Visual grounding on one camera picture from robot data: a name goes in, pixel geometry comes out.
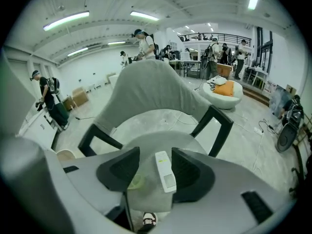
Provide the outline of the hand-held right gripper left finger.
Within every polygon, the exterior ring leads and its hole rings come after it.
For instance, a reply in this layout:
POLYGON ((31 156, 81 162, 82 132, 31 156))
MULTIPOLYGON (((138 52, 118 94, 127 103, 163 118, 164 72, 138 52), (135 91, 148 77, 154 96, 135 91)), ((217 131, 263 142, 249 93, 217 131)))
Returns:
POLYGON ((139 168, 140 148, 134 147, 102 164, 96 171, 98 180, 110 191, 125 192, 139 168))

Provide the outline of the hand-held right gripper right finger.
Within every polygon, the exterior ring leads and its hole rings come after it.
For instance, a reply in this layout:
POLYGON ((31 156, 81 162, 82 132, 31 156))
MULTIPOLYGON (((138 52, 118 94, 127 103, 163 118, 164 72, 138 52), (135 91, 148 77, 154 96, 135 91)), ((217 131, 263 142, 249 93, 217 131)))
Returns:
POLYGON ((210 166, 179 148, 172 148, 171 158, 176 180, 173 203, 196 202, 212 189, 215 174, 210 166))

